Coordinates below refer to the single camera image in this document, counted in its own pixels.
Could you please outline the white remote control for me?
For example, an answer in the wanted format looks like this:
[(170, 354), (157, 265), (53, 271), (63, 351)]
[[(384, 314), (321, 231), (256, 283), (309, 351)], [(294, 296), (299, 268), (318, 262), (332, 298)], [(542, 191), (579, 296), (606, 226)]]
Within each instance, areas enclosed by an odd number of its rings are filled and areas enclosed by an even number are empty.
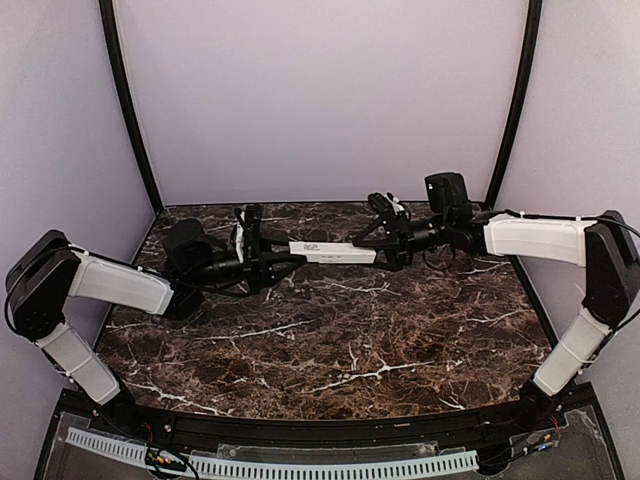
[(374, 249), (356, 247), (350, 242), (294, 241), (289, 243), (289, 252), (316, 264), (372, 265), (377, 256)]

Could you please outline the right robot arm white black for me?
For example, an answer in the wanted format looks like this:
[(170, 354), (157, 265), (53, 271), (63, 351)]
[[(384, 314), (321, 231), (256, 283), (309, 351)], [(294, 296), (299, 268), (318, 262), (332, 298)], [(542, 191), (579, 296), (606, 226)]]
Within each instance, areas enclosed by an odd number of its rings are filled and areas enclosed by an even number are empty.
[(639, 313), (639, 233), (615, 210), (599, 216), (474, 211), (464, 178), (455, 172), (425, 179), (432, 216), (412, 220), (392, 194), (372, 193), (376, 219), (353, 239), (384, 253), (386, 268), (400, 270), (414, 254), (447, 246), (468, 255), (518, 256), (559, 261), (585, 271), (577, 317), (531, 380), (534, 394), (552, 398)]

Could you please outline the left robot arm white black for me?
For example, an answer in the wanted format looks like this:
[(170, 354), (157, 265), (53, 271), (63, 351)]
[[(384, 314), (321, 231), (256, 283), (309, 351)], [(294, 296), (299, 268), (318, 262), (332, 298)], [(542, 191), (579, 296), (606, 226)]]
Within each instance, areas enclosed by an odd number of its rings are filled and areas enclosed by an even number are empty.
[(271, 286), (309, 259), (293, 242), (261, 238), (243, 218), (235, 244), (207, 234), (202, 223), (174, 225), (162, 242), (165, 268), (158, 272), (92, 253), (52, 229), (13, 266), (5, 279), (3, 315), (9, 329), (39, 348), (99, 407), (119, 409), (134, 399), (116, 373), (66, 320), (70, 298), (122, 305), (172, 320), (191, 315), (206, 293), (231, 295), (247, 283), (251, 292)]

